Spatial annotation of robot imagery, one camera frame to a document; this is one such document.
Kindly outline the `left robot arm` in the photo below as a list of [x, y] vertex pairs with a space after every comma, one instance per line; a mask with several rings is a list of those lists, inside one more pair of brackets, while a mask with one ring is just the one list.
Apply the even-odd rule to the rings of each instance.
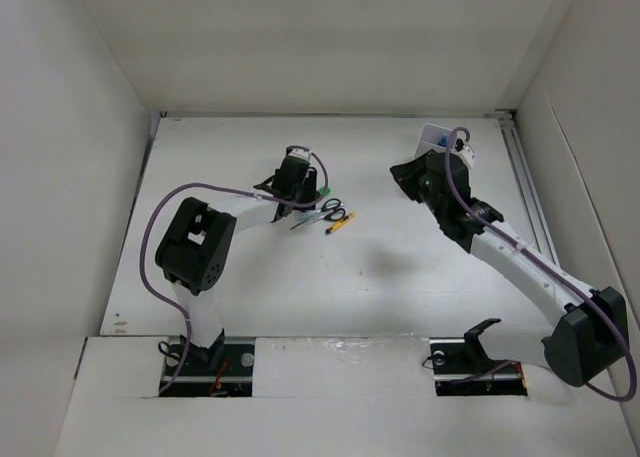
[[192, 183], [172, 192], [200, 187], [227, 195], [219, 206], [185, 198], [155, 254], [155, 264], [172, 284], [189, 326], [181, 338], [186, 363], [199, 372], [212, 373], [222, 364], [224, 329], [216, 316], [212, 288], [222, 276], [233, 237], [276, 223], [293, 211], [313, 210], [321, 199], [317, 175], [326, 171], [311, 165], [314, 156], [302, 146], [288, 147], [273, 175], [251, 191]]

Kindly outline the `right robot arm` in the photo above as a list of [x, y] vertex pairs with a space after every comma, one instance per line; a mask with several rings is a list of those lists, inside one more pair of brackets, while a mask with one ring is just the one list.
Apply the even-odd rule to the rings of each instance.
[[570, 276], [528, 245], [498, 210], [472, 196], [459, 156], [430, 150], [390, 173], [410, 200], [429, 208], [447, 238], [543, 314], [553, 329], [542, 340], [544, 359], [562, 381], [582, 387], [619, 360], [633, 361], [624, 297]]

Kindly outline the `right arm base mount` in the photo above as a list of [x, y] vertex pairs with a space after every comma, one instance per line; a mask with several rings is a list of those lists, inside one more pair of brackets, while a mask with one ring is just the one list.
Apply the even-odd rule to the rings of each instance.
[[528, 395], [521, 363], [492, 359], [481, 344], [480, 336], [499, 322], [498, 318], [490, 318], [467, 330], [462, 337], [429, 339], [430, 353], [421, 366], [433, 372], [438, 397]]

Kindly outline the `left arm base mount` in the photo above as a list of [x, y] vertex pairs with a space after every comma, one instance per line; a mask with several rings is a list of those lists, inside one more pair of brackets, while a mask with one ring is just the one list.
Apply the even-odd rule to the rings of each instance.
[[160, 397], [245, 398], [253, 392], [255, 339], [225, 338], [220, 335], [211, 349], [193, 344], [173, 383], [167, 383], [178, 370], [185, 337], [161, 341], [164, 357], [159, 383]]

